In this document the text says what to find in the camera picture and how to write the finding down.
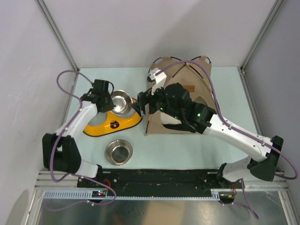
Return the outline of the steel pet bowl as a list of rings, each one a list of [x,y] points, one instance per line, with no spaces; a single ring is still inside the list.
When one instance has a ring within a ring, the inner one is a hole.
[[[131,159],[132,155],[132,145],[123,139],[114,140],[105,150],[106,159],[112,165],[123,165]]]
[[[115,90],[112,93],[112,101],[115,105],[112,109],[114,114],[122,116],[131,111],[133,100],[127,92],[123,90]]]

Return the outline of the yellow double bowl holder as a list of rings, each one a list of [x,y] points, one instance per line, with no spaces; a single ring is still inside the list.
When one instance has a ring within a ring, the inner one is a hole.
[[[91,137],[100,137],[133,128],[141,121],[142,118],[133,109],[124,116],[117,116],[112,111],[100,112],[90,120],[83,132]]]

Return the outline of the beige fabric pet tent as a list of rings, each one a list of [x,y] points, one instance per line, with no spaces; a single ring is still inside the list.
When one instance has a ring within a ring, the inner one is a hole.
[[[164,87],[180,83],[183,88],[189,91],[191,100],[197,103],[202,103],[214,110],[216,105],[212,94],[212,88],[208,78],[211,74],[211,61],[207,56],[198,56],[192,61],[200,64],[177,64],[165,71],[167,79]],[[146,135],[153,134],[189,134],[188,131],[178,131],[165,128],[160,120],[161,112],[157,111],[154,114],[147,114]]]

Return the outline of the black tent pole back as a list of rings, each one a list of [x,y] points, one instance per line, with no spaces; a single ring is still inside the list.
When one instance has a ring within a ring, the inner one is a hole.
[[[165,72],[167,69],[181,63],[201,66],[192,60],[181,61],[174,57],[163,57],[161,62],[151,65],[150,71],[159,68],[162,72]],[[164,111],[159,112],[181,121],[181,124],[178,125],[163,125],[165,128],[202,134],[206,128],[211,126],[210,120],[217,113],[217,110],[192,101],[189,91],[183,88],[180,83],[173,83],[157,90],[164,90]]]

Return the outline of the cream fluffy cushion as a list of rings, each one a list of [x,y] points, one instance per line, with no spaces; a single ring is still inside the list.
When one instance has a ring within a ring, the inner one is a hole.
[[[181,121],[179,119],[176,119],[170,115],[167,115],[165,113],[160,114],[160,120],[162,125],[178,125],[181,124]]]

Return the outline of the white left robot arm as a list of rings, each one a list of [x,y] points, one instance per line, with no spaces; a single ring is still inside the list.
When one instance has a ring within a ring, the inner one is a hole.
[[[99,187],[104,182],[104,176],[98,172],[97,164],[82,159],[77,147],[79,135],[88,123],[98,113],[111,111],[115,105],[109,86],[113,84],[106,80],[96,79],[91,89],[83,94],[79,100],[79,107],[55,133],[46,133],[42,138],[43,164],[50,171],[60,171],[88,177],[88,182]]]

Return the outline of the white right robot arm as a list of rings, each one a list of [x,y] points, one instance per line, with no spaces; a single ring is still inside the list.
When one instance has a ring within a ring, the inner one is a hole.
[[[160,111],[171,117],[170,121],[162,120],[167,129],[210,135],[246,153],[246,158],[220,166],[216,178],[222,188],[242,178],[273,181],[276,175],[282,138],[255,135],[221,119],[216,110],[192,101],[189,91],[179,83],[155,91],[140,92],[133,108],[141,116]]]

